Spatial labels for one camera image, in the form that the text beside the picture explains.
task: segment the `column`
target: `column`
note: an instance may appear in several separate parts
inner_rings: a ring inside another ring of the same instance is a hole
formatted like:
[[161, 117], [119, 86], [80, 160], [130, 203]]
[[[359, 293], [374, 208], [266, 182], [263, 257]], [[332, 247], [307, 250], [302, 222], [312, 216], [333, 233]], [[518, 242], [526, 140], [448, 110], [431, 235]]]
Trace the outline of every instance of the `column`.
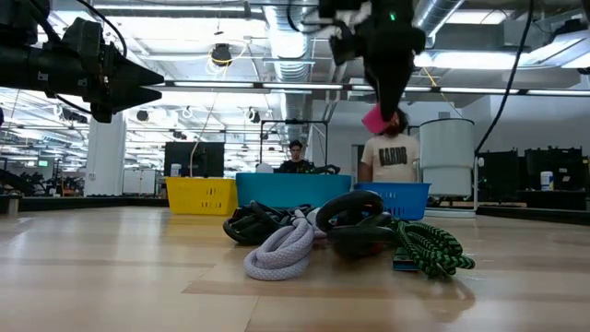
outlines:
[[118, 196], [123, 192], [127, 122], [123, 113], [110, 124], [90, 121], [84, 196]]

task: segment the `plastic bin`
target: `plastic bin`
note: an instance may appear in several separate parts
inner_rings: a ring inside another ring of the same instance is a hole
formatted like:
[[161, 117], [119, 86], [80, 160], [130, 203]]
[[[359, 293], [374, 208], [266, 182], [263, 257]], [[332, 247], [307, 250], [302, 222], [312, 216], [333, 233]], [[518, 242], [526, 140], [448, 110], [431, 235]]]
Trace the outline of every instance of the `plastic bin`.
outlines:
[[348, 175], [238, 173], [236, 184], [240, 206], [254, 200], [272, 208], [321, 207], [349, 192], [352, 179]]
[[166, 188], [175, 214], [229, 216], [238, 207], [232, 179], [167, 177]]
[[392, 216], [405, 220], [420, 220], [428, 203], [428, 191], [431, 184], [355, 184], [357, 190], [371, 190], [378, 193], [385, 204], [385, 209]]

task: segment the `black t-shirt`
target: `black t-shirt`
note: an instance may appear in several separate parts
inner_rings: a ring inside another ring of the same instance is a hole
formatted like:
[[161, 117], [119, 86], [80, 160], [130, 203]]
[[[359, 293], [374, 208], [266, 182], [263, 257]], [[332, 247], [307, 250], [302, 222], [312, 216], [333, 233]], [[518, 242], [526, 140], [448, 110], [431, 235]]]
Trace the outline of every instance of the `black t-shirt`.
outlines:
[[287, 160], [283, 162], [280, 167], [278, 168], [279, 173], [301, 173], [305, 170], [310, 169], [312, 164], [307, 160]]

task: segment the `blue bin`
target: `blue bin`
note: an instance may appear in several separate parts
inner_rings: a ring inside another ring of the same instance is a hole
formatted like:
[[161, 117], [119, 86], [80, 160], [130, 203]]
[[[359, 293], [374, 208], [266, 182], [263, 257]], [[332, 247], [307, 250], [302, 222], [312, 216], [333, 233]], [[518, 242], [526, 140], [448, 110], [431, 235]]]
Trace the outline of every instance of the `blue bin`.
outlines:
[[431, 184], [362, 183], [356, 184], [354, 188], [378, 193], [383, 198], [385, 209], [396, 218], [420, 220], [424, 218], [430, 186]]
[[350, 191], [348, 175], [238, 173], [238, 204], [250, 201], [272, 208], [293, 208], [302, 204], [321, 207], [325, 202]]

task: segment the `wooden floor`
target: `wooden floor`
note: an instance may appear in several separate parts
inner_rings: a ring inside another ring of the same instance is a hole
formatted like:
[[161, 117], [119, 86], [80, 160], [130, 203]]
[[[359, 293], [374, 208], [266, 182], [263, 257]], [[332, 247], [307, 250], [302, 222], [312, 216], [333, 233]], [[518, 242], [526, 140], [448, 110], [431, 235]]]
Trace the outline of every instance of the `wooden floor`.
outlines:
[[477, 269], [428, 280], [318, 246], [302, 278], [262, 282], [220, 222], [148, 207], [0, 220], [0, 331], [590, 331], [590, 228], [431, 219]]

